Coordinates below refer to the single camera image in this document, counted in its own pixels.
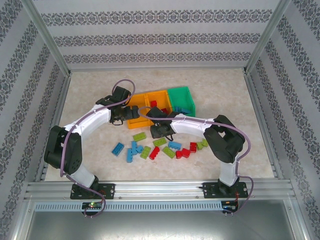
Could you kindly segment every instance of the cable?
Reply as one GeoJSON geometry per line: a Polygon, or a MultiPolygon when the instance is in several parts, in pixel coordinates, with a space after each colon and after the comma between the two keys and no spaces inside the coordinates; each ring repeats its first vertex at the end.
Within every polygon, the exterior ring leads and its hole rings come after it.
{"type": "MultiPolygon", "coordinates": [[[[113,88],[112,88],[112,94],[114,93],[116,86],[117,86],[119,83],[121,83],[121,82],[130,82],[130,83],[132,83],[132,85],[133,85],[132,94],[131,94],[128,98],[126,98],[126,99],[123,100],[123,101],[117,102],[117,103],[112,103],[112,104],[109,104],[109,105],[107,105],[107,106],[102,106],[102,107],[100,107],[100,108],[97,108],[95,111],[90,111],[90,112],[88,112],[86,115],[84,115],[82,118],[80,118],[80,119],[71,127],[71,129],[69,130],[69,132],[68,132],[67,135],[65,136],[65,140],[64,140],[64,142],[63,142],[63,148],[62,148],[61,164],[60,164],[60,177],[63,177],[63,176],[64,176],[64,165],[65,165],[65,158],[66,158],[66,148],[67,148],[67,144],[68,144],[69,137],[70,137],[71,133],[73,132],[73,130],[76,129],[77,126],[78,126],[83,120],[85,120],[87,117],[91,116],[92,114],[94,114],[94,113],[96,113],[96,112],[99,112],[99,111],[101,111],[101,110],[103,110],[103,109],[107,109],[107,108],[109,108],[109,107],[113,107],[113,106],[117,106],[117,105],[123,104],[123,103],[125,103],[125,102],[128,101],[128,100],[130,101],[130,99],[132,98],[132,96],[135,94],[135,92],[136,92],[136,85],[135,85],[135,83],[134,83],[132,80],[130,80],[130,79],[121,79],[121,80],[117,81],[117,82],[115,83],[115,85],[113,86],[113,88]]],[[[92,190],[92,189],[90,189],[90,188],[88,188],[88,187],[86,187],[86,186],[78,183],[78,182],[77,182],[76,180],[74,180],[70,175],[66,175],[66,177],[67,177],[70,181],[74,182],[76,185],[82,187],[83,189],[86,189],[86,190],[88,190],[88,191],[90,191],[90,192],[92,192],[92,193],[94,193],[94,194],[97,194],[97,195],[99,195],[100,197],[102,197],[102,200],[103,200],[103,208],[102,208],[99,212],[97,212],[95,215],[90,216],[90,218],[94,218],[94,217],[100,215],[100,214],[104,211],[104,209],[105,209],[105,207],[106,207],[106,199],[105,199],[105,197],[104,197],[101,193],[99,193],[99,192],[97,192],[97,191],[95,191],[95,190],[92,190]]],[[[88,216],[88,215],[86,214],[86,211],[87,211],[87,209],[84,210],[84,216],[85,216],[85,217],[88,216]]]]}
{"type": "Polygon", "coordinates": [[[197,119],[197,118],[194,118],[194,117],[149,117],[149,116],[146,116],[144,114],[141,113],[141,110],[143,109],[151,109],[151,107],[149,106],[143,106],[143,107],[140,107],[138,109],[138,114],[141,116],[141,117],[144,117],[146,119],[150,119],[150,120],[157,120],[157,121],[161,121],[161,120],[172,120],[172,121],[177,121],[177,120],[181,120],[181,121],[185,121],[185,120],[188,120],[188,121],[192,121],[192,122],[196,122],[196,123],[202,123],[202,124],[211,124],[211,125],[216,125],[216,126],[221,126],[221,127],[225,127],[225,128],[228,128],[228,129],[231,129],[231,130],[234,130],[236,132],[238,132],[239,134],[241,134],[245,140],[247,141],[248,143],[248,148],[247,150],[240,156],[238,157],[238,159],[236,160],[236,163],[235,163],[235,175],[238,176],[239,178],[245,178],[245,179],[250,179],[251,180],[251,189],[250,189],[250,192],[248,194],[248,197],[246,198],[246,200],[244,201],[243,205],[241,206],[241,208],[239,208],[235,213],[239,212],[239,210],[241,210],[248,202],[249,198],[251,197],[251,194],[253,192],[253,189],[254,189],[254,180],[250,177],[250,176],[240,176],[238,174],[238,168],[239,168],[239,162],[240,162],[240,159],[243,159],[249,152],[250,152],[250,149],[251,149],[251,141],[249,139],[249,137],[243,132],[241,131],[240,129],[234,127],[234,126],[230,126],[228,124],[224,124],[224,123],[218,123],[218,122],[214,122],[214,121],[207,121],[205,119],[197,119]]]}

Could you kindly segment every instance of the beige floor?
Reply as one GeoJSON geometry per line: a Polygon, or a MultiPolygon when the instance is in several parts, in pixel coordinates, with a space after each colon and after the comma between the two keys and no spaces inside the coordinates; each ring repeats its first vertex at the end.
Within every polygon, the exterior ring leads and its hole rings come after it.
{"type": "MultiPolygon", "coordinates": [[[[123,78],[135,82],[136,93],[188,86],[197,117],[225,115],[249,136],[252,149],[241,160],[239,174],[253,178],[274,177],[241,69],[76,72],[72,75],[60,126],[85,114],[98,99],[109,95],[115,82],[123,78]]],[[[132,89],[129,83],[121,86],[132,89]]],[[[140,132],[146,132],[147,139],[139,144],[152,147],[153,139],[148,127],[129,130],[126,123],[122,126],[101,126],[84,143],[82,152],[86,167],[100,180],[194,180],[219,177],[220,163],[209,147],[192,154],[188,159],[170,159],[160,151],[154,161],[136,155],[133,163],[127,163],[126,148],[131,145],[132,136],[140,132]],[[118,142],[123,143],[125,149],[116,157],[111,151],[118,142]]],[[[175,134],[174,140],[189,148],[190,142],[201,139],[175,134]]],[[[59,177],[57,169],[49,167],[45,180],[66,179],[59,177]]]]}

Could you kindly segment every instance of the patterned wallpaper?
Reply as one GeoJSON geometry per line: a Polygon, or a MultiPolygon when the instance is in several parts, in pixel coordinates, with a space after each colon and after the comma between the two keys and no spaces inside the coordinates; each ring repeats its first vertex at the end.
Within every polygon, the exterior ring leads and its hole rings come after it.
{"type": "Polygon", "coordinates": [[[0,3],[0,240],[35,179],[65,76],[19,0],[0,3]]]}
{"type": "Polygon", "coordinates": [[[282,173],[320,239],[320,6],[293,0],[251,73],[282,173]]]}
{"type": "Polygon", "coordinates": [[[279,0],[35,0],[71,70],[244,67],[279,0]]]}

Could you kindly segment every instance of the green lego brick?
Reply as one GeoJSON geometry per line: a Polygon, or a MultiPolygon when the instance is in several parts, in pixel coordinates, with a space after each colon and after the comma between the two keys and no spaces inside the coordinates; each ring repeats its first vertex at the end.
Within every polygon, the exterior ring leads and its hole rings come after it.
{"type": "Polygon", "coordinates": [[[159,146],[166,144],[166,143],[167,143],[167,141],[164,137],[153,141],[153,144],[155,147],[159,147],[159,146]]]}
{"type": "Polygon", "coordinates": [[[203,148],[204,148],[204,146],[202,145],[201,142],[197,142],[197,143],[196,143],[196,149],[201,150],[201,149],[203,149],[203,148]]]}
{"type": "Polygon", "coordinates": [[[140,154],[140,158],[147,159],[147,157],[149,156],[150,151],[151,151],[151,147],[145,146],[143,148],[142,153],[140,154]]]}
{"type": "Polygon", "coordinates": [[[165,154],[168,155],[169,158],[173,159],[174,156],[176,155],[174,151],[172,151],[169,147],[165,146],[164,149],[162,150],[165,154]]]}
{"type": "Polygon", "coordinates": [[[145,132],[140,132],[136,135],[133,135],[133,140],[135,140],[136,142],[139,142],[143,139],[146,139],[147,138],[147,135],[145,132]]]}
{"type": "Polygon", "coordinates": [[[202,144],[204,147],[208,147],[208,146],[209,146],[207,140],[205,140],[205,139],[202,139],[201,144],[202,144]]]}

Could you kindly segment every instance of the orange bin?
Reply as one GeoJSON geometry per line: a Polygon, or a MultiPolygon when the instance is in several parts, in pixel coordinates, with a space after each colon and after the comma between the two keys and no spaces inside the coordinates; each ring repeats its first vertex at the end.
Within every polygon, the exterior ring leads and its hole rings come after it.
{"type": "MultiPolygon", "coordinates": [[[[169,99],[167,90],[161,91],[151,91],[141,94],[135,94],[132,96],[128,106],[137,105],[138,108],[148,106],[150,107],[150,102],[156,101],[157,107],[159,109],[166,109],[168,113],[172,112],[172,107],[169,99]]],[[[149,109],[144,109],[141,111],[142,114],[146,115],[149,109]]],[[[153,122],[147,118],[139,117],[137,119],[131,119],[127,121],[129,129],[136,129],[142,127],[148,127],[153,125],[153,122]]]]}

